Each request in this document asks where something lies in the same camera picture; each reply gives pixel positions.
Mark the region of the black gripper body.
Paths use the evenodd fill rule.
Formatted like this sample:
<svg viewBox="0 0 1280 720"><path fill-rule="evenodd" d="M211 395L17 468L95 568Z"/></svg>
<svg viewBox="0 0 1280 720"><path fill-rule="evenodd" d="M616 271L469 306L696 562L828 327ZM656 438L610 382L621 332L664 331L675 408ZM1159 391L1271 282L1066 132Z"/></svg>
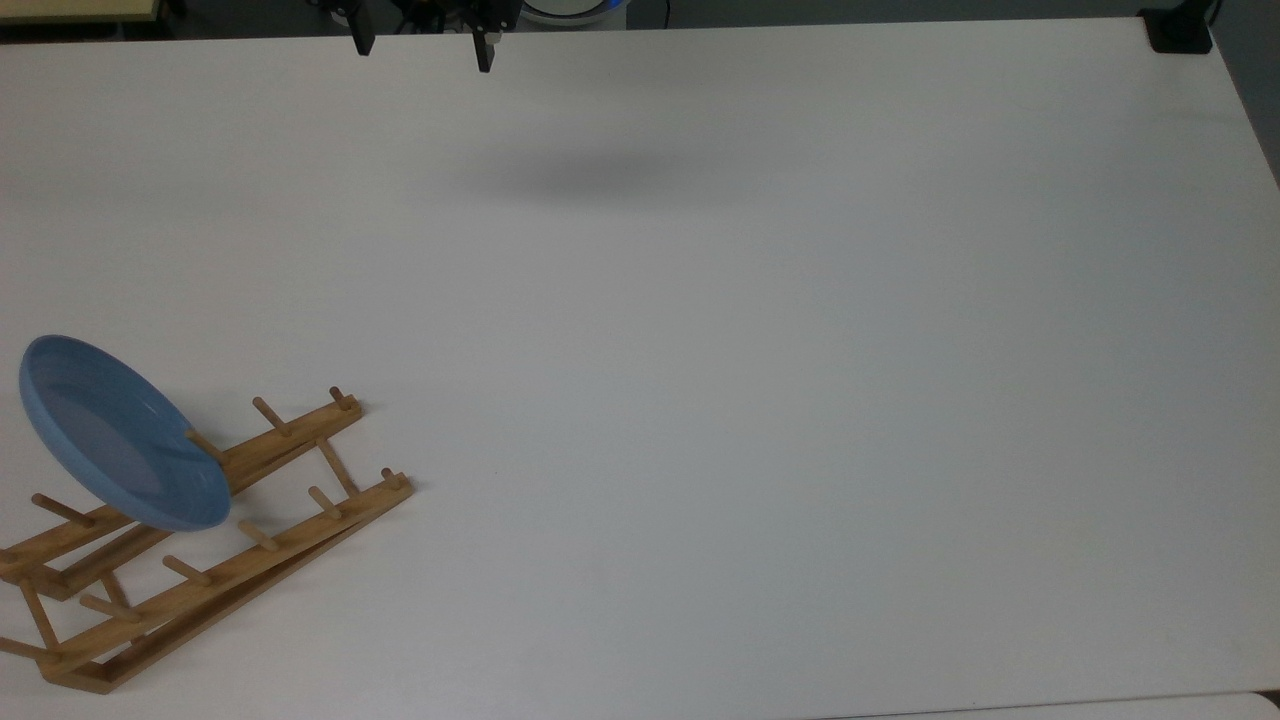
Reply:
<svg viewBox="0 0 1280 720"><path fill-rule="evenodd" d="M374 33L500 33L515 28L521 1L330 1L330 13Z"/></svg>

